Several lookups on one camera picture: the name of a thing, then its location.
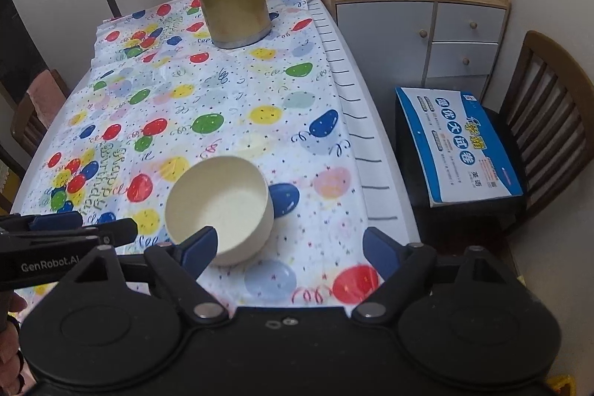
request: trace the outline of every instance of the chair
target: chair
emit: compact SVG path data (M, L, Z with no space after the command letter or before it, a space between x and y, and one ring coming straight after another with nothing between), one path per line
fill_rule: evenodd
M55 69L52 69L50 72L64 96L68 97L70 90L59 73ZM21 145L23 150L29 155L34 156L47 130L37 117L35 107L28 93L25 93L19 106L17 106L10 130L13 138Z
M594 85L559 44L531 30L498 118L517 145L521 167L514 165L526 194L526 209L506 229L510 233L551 203L594 158Z

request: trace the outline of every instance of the black line marking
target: black line marking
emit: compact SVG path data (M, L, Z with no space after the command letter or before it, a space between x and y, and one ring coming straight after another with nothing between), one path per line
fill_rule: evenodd
M355 120L366 120L367 119L366 116L353 116L353 115L345 113L345 112L343 112L343 114L350 116L351 118L354 118Z
M367 158L357 158L357 157L355 157L355 159L359 160L359 161L368 161L369 163L381 163L381 160L369 160Z
M398 217L396 215L392 215L392 216L368 216L367 220L374 220L374 221L379 221L379 220L398 220Z
M361 135L355 135L354 133L349 133L349 135L356 136L357 138L361 138L363 140L373 140L373 139L375 139L375 136L361 136Z
M355 101L361 101L361 98L357 98L357 99L346 99L344 96L338 95L339 98L342 98L345 101L350 101L350 102L355 102Z

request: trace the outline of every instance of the pink towel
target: pink towel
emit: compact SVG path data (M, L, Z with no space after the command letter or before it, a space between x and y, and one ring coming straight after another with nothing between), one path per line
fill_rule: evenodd
M66 102L66 97L60 90L52 74L46 69L37 77L27 90L37 112L37 117L44 127L49 128L53 119Z

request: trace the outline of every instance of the cream-colored bowl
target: cream-colored bowl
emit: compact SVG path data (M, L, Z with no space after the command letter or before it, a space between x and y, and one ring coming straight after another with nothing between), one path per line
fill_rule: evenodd
M249 259L265 244L274 211L260 170L239 157L214 157L190 168L173 185L165 204L165 226L179 244L204 226L219 236L215 265Z

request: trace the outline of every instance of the green balloon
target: green balloon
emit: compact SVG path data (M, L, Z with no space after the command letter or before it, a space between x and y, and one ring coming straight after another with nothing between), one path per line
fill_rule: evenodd
M60 210L64 206L64 203L66 203L66 191L60 190L54 193L50 206L52 210Z
M136 151L144 151L150 146L152 142L152 136L142 136L136 140L136 143L134 144L134 149Z
M128 59L130 59L131 57L136 57L139 54L142 54L143 52L144 52L144 50L141 47L134 46L134 47L131 47L130 49L128 49L128 51L126 51L126 57Z
M300 65L291 66L284 70L289 76L293 76L294 78L303 78L311 73L312 68L314 67L311 63L302 63Z
M219 113L209 113L198 116L192 124L192 130L196 133L207 135L208 133L216 132L221 126L225 118Z
M150 89L141 89L134 96L130 98L130 104L138 104L145 99L150 93Z

